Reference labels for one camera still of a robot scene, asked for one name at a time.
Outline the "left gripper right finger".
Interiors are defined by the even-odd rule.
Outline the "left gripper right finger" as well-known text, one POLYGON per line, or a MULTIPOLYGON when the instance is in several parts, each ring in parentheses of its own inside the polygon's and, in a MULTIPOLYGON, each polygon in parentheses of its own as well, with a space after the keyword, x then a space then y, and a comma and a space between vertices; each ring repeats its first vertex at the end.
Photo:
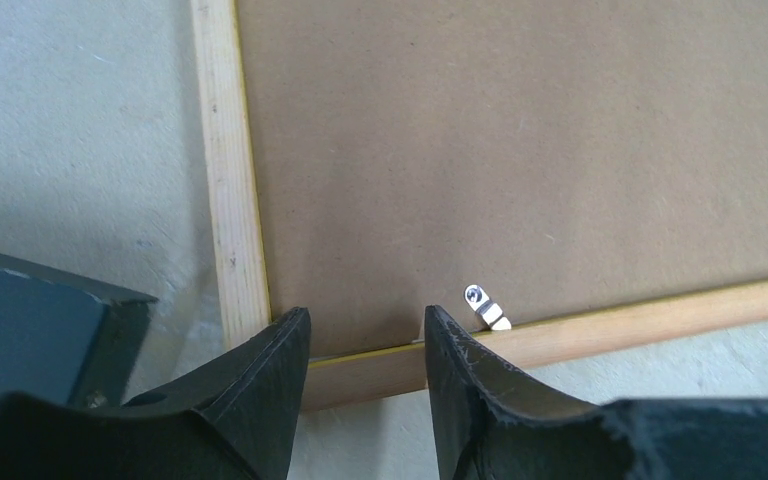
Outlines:
POLYGON ((425 364, 444 479, 768 479, 768 399, 592 404, 425 310, 425 364))

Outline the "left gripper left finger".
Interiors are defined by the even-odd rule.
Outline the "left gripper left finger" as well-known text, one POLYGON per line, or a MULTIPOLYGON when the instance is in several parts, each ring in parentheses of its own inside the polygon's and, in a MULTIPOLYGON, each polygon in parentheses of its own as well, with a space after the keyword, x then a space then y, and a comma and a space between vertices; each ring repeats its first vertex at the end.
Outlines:
POLYGON ((311 319, 293 308, 244 344, 121 406, 0 394, 0 479, 283 479, 311 319))

